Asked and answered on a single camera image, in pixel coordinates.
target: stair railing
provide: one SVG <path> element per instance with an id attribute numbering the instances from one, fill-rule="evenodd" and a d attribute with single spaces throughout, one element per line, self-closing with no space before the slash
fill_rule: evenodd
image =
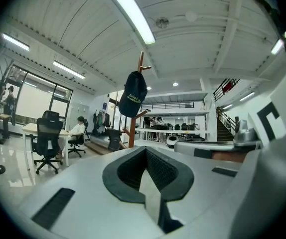
<path id="1" fill-rule="evenodd" d="M 228 91 L 230 91 L 237 83 L 239 79 L 225 79 L 221 85 L 214 91 L 213 96 L 215 101 L 222 98 Z"/>
<path id="2" fill-rule="evenodd" d="M 236 124 L 239 120 L 238 117 L 235 117 L 235 120 L 233 120 L 226 113 L 224 113 L 219 107 L 216 109 L 216 117 L 232 135 L 235 135 Z"/>

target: balcony railing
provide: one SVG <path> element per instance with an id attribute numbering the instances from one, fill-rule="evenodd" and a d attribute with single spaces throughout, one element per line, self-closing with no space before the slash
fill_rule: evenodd
<path id="1" fill-rule="evenodd" d="M 167 104 L 144 104 L 142 110 L 152 109 L 181 109 L 181 108 L 194 108 L 194 102 L 186 103 L 167 103 Z"/>
<path id="2" fill-rule="evenodd" d="M 223 97 L 227 92 L 229 92 L 237 83 L 239 80 L 236 79 L 225 79 L 221 85 L 214 91 L 214 99 L 215 101 L 219 100 L 221 97 Z"/>

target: ceiling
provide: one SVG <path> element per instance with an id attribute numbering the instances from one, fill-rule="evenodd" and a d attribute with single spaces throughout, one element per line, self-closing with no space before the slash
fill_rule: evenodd
<path id="1" fill-rule="evenodd" d="M 188 101 L 203 101 L 207 92 L 177 92 L 163 95 L 147 95 L 143 104 L 162 104 L 162 103 L 178 103 Z"/>
<path id="2" fill-rule="evenodd" d="M 200 90 L 199 78 L 212 88 L 225 78 L 268 79 L 286 56 L 271 55 L 277 35 L 253 0 L 136 0 L 155 36 L 145 45 L 114 0 L 13 0 L 0 18 L 0 31 L 30 47 L 9 42 L 4 53 L 91 94 L 124 88 L 137 69 L 151 92 Z M 169 20 L 158 28 L 159 17 Z M 84 80 L 53 66 L 56 60 Z"/>

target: wooden coat rack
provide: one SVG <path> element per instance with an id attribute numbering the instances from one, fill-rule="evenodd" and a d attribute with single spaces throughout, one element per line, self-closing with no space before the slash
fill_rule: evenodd
<path id="1" fill-rule="evenodd" d="M 143 56 L 144 56 L 144 52 L 141 51 L 140 58 L 139 58 L 139 64 L 138 64 L 138 72 L 140 72 L 140 73 L 142 73 L 143 70 L 147 70 L 147 69 L 152 68 L 152 66 L 146 66 L 146 67 L 142 66 Z M 123 131 L 129 136 L 129 148 L 134 147 L 135 122 L 137 121 L 138 118 L 142 117 L 147 112 L 148 112 L 148 110 L 145 110 L 144 112 L 141 112 L 136 117 L 131 119 L 130 131 L 128 131 L 125 127 L 123 128 Z M 120 141 L 120 145 L 123 148 L 126 148 L 126 146 L 121 141 Z"/>

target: baseball cap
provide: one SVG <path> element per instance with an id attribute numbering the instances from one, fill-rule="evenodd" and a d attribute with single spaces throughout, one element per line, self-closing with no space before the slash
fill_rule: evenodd
<path id="1" fill-rule="evenodd" d="M 142 73 L 131 72 L 119 102 L 120 113 L 126 117 L 135 117 L 146 95 L 146 83 Z"/>

